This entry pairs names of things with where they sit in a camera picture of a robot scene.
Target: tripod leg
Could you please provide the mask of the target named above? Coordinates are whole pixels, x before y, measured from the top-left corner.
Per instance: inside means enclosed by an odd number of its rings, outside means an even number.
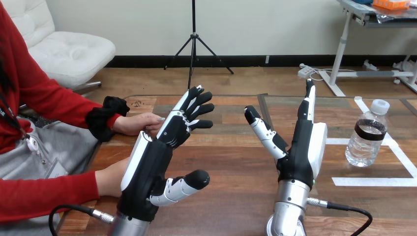
[[[194,61],[197,62],[197,45],[194,45]]]
[[[175,54],[175,56],[172,58],[171,62],[169,62],[164,70],[166,70],[169,66],[171,66],[171,64],[175,61],[175,58],[181,53],[181,51],[185,48],[185,46],[187,46],[187,44],[190,42],[191,37],[187,40],[187,42],[185,42],[185,44],[183,45],[183,47],[177,52],[177,54]]]
[[[196,39],[193,38],[193,44],[192,44],[192,47],[191,47],[190,75],[188,77],[188,89],[190,89],[190,86],[191,86],[191,75],[193,74],[193,62],[194,62],[194,54],[195,54],[195,42],[196,42]]]
[[[234,72],[229,68],[229,67],[227,67],[226,66],[226,64],[220,59],[220,57],[218,56],[218,55],[216,55],[216,53],[214,53],[208,46],[207,46],[207,44],[205,44],[201,39],[200,39],[200,37],[198,37],[197,38],[212,54],[213,54],[213,56],[215,56],[216,58],[217,58],[217,60],[219,60],[219,62],[223,65],[223,67],[225,67],[225,68],[227,68],[229,71],[230,71],[230,73],[231,74],[234,74]]]

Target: gray pants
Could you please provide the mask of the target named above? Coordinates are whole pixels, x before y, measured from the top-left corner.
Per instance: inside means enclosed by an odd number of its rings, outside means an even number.
[[[62,122],[55,122],[43,128],[37,128],[33,123],[31,126],[33,132],[29,134],[39,143],[39,153],[30,151],[26,141],[19,140],[14,150],[0,154],[0,178],[4,180],[46,178],[55,160],[58,160],[70,174],[84,171],[97,144],[97,139],[89,130]],[[55,214],[55,227],[59,220],[59,215]],[[6,225],[0,224],[0,236],[47,235],[51,235],[48,216]]]

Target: robotic arm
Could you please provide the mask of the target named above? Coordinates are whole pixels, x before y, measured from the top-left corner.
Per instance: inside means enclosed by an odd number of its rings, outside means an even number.
[[[306,82],[306,96],[298,108],[298,119],[291,148],[261,119],[254,107],[245,108],[245,117],[274,157],[279,170],[278,200],[274,215],[267,223],[268,236],[304,236],[303,220],[307,198],[320,171],[326,138],[325,123],[314,124],[316,88],[311,79]]]
[[[210,92],[201,86],[187,91],[170,112],[155,140],[141,132],[121,182],[118,203],[109,236],[143,236],[154,220],[158,208],[191,196],[209,184],[209,175],[202,170],[185,176],[165,178],[172,152],[183,144],[196,128],[211,128],[209,120],[197,116],[214,110]]]

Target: wooden table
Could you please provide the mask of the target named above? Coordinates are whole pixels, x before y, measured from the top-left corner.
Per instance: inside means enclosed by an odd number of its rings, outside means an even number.
[[[127,99],[130,116],[153,112],[166,117],[180,96],[136,96]],[[213,120],[214,127],[196,130],[175,150],[166,177],[195,169],[210,174],[210,184],[201,192],[175,205],[160,207],[148,236],[264,236],[265,224],[273,214],[278,174],[273,158],[247,124],[243,109],[253,105],[290,144],[297,109],[302,97],[216,96],[214,112],[201,119]],[[370,107],[372,99],[364,99]],[[413,100],[388,99],[388,133],[399,144],[415,168],[417,157],[417,111]],[[328,124],[328,137],[345,142],[350,138],[361,110],[353,98],[317,98],[315,122]],[[116,135],[103,143],[92,170],[103,169],[128,157],[136,137]],[[374,216],[364,236],[417,235],[417,181],[415,187],[336,186],[337,177],[404,178],[413,176],[391,150],[382,146],[374,165],[356,168],[344,156],[346,145],[327,145],[321,172],[310,196],[366,209]],[[115,214],[117,199],[101,198],[86,203]],[[357,213],[309,206],[306,213],[309,236],[349,236],[366,220]],[[106,235],[109,226],[88,215],[69,212],[60,235]]]

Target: orange box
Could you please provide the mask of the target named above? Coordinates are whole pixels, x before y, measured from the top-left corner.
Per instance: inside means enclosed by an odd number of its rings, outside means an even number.
[[[410,0],[374,0],[374,6],[380,6],[390,10],[408,9]]]

